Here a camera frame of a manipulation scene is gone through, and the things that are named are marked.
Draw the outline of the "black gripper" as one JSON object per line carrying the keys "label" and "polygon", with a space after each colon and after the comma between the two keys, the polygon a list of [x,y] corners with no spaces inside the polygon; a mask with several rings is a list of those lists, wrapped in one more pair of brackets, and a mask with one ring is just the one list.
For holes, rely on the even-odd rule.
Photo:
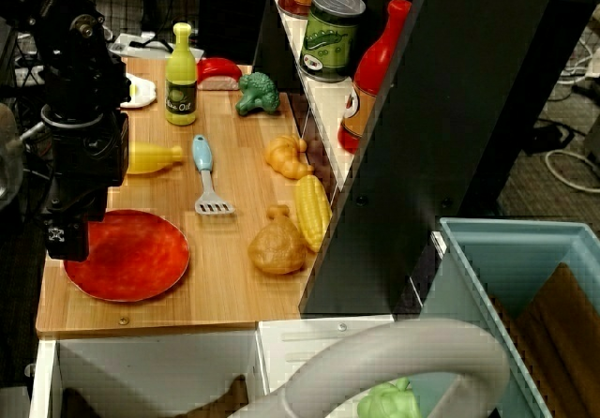
{"label": "black gripper", "polygon": [[52,183],[42,209],[49,219],[45,246],[51,259],[85,261],[88,223],[67,220],[104,218],[108,189],[121,186],[128,169],[128,115],[116,109],[67,117],[46,105],[41,118],[52,135]]}

